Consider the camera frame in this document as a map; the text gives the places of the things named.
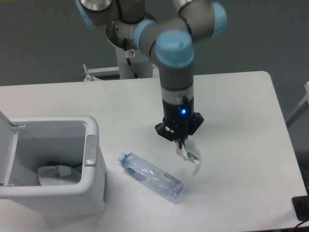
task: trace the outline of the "plastic bottle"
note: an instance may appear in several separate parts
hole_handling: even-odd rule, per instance
[[[150,162],[138,157],[134,153],[121,153],[118,157],[123,169],[145,181],[148,185],[175,200],[183,188],[183,183],[172,175],[153,166]]]

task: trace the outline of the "white trash bin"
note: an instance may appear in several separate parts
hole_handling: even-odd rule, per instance
[[[82,164],[81,180],[72,185],[41,186],[37,170],[50,161]],[[99,213],[105,207],[106,172],[94,118],[8,119],[0,111],[0,199],[44,215]]]

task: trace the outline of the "green object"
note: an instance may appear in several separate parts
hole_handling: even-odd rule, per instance
[[[191,152],[188,152],[187,155],[188,155],[188,157],[189,157],[190,159],[192,159],[192,160],[199,160],[199,158],[196,157],[196,156],[195,156],[194,154],[192,154]]]

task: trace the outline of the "light blue joint cap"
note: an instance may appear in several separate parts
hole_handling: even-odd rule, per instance
[[[149,25],[155,23],[155,21],[150,20],[150,19],[146,19],[141,21],[137,27],[135,28],[134,31],[134,43],[136,44],[136,47],[140,50],[140,36],[143,32],[143,30]]]
[[[194,58],[192,37],[184,30],[162,32],[156,40],[155,53],[163,64],[172,68],[183,68]]]
[[[214,28],[211,37],[221,34],[227,26],[227,16],[224,7],[218,2],[211,3],[214,10]]]
[[[78,7],[79,12],[81,13],[84,22],[86,23],[87,27],[89,29],[96,29],[98,28],[92,21],[91,19],[88,17],[88,15],[86,14],[85,10],[83,9],[81,3],[79,2],[79,0],[75,0],[75,3]]]

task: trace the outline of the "gray floor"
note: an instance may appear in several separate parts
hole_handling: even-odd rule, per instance
[[[263,70],[286,117],[309,81],[309,1],[219,0],[227,31],[195,45],[196,74]],[[177,15],[171,0],[147,0],[159,22]],[[0,3],[0,86],[82,81],[88,68],[116,66],[105,28],[88,30],[74,0]],[[302,162],[309,155],[309,112],[289,130]]]

